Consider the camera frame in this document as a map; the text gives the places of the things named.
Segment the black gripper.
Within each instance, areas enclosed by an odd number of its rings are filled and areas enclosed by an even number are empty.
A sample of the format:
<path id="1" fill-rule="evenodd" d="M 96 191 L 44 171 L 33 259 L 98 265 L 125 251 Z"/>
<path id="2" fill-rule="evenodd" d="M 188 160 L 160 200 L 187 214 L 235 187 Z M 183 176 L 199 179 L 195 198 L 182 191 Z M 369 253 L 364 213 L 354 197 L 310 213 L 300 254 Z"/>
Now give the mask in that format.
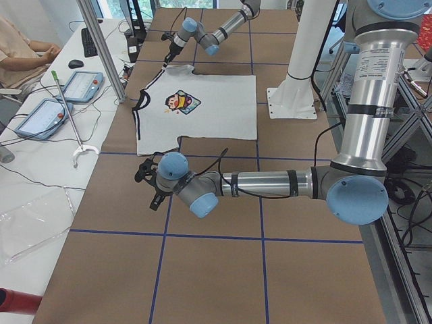
<path id="1" fill-rule="evenodd" d="M 168 188 L 163 188 L 161 184 L 157 183 L 157 174 L 152 174 L 150 176 L 150 179 L 147 180 L 147 183 L 149 185 L 151 185 L 154 189 L 156 194 L 154 195 L 151 204 L 150 204 L 150 209 L 158 209 L 160 207 L 160 205 L 163 203 L 163 201 L 165 200 L 166 196 L 171 196 L 173 194 L 173 192 Z"/>
<path id="2" fill-rule="evenodd" d="M 169 46 L 169 53 L 165 56 L 163 60 L 163 67 L 167 67 L 174 59 L 173 54 L 180 54 L 183 49 L 183 40 L 178 37 L 174 37 L 171 40 L 171 44 Z"/>

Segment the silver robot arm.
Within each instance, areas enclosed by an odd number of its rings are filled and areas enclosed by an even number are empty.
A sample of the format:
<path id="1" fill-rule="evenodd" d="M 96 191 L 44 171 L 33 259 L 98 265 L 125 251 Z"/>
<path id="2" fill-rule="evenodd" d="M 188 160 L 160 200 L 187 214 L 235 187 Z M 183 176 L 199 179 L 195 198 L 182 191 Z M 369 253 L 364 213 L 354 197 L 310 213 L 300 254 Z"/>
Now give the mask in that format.
<path id="1" fill-rule="evenodd" d="M 210 34 L 206 32 L 201 22 L 186 17 L 177 32 L 165 32 L 161 37 L 163 41 L 170 41 L 169 53 L 164 58 L 163 69 L 182 52 L 191 38 L 205 50 L 207 55 L 215 55 L 219 51 L 221 43 L 247 21 L 255 19 L 259 15 L 260 9 L 261 1 L 259 0 L 242 1 L 242 7 Z"/>
<path id="2" fill-rule="evenodd" d="M 328 166 L 304 171 L 194 173 L 181 153 L 167 153 L 151 170 L 151 209 L 176 195 L 197 217 L 207 216 L 221 196 L 270 200 L 322 199 L 340 220 L 372 223 L 388 204 L 381 160 L 407 46 L 420 32 L 430 1 L 350 1 L 346 33 L 360 54 L 340 153 Z"/>

